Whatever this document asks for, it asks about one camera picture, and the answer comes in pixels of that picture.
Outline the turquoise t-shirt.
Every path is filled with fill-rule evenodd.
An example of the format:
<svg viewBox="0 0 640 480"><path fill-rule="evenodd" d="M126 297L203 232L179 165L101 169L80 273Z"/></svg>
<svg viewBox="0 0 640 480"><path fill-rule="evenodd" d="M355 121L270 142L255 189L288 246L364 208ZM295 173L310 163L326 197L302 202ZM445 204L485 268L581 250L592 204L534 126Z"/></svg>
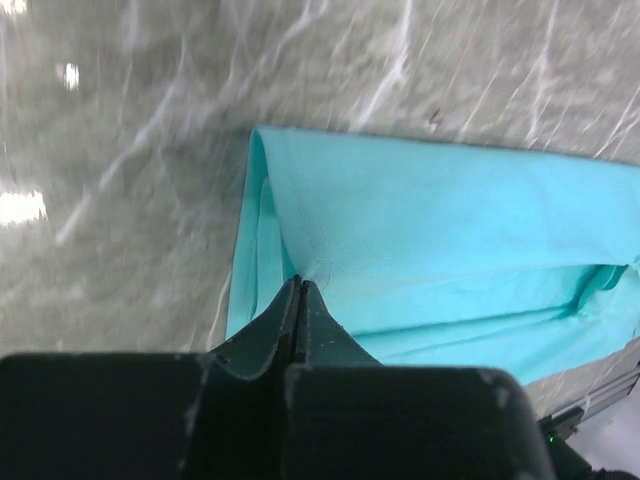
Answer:
<svg viewBox="0 0 640 480"><path fill-rule="evenodd" d="M528 384L639 335L639 171L559 154L257 127L227 331L313 281L388 365Z"/></svg>

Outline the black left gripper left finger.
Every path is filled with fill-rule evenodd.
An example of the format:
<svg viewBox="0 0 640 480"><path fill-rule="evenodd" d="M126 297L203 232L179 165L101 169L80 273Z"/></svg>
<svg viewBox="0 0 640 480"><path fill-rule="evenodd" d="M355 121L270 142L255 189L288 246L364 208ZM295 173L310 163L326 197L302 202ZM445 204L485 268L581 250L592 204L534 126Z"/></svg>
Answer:
<svg viewBox="0 0 640 480"><path fill-rule="evenodd" d="M276 479L300 281L207 353L1 362L5 479Z"/></svg>

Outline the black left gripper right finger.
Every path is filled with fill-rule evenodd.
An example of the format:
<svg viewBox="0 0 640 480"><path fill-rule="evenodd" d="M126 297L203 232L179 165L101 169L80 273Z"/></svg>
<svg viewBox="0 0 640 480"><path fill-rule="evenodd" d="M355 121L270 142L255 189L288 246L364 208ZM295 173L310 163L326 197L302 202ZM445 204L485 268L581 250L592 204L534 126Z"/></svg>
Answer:
<svg viewBox="0 0 640 480"><path fill-rule="evenodd" d="M355 364L359 346L303 285L285 374L288 479L551 479L528 397L492 368Z"/></svg>

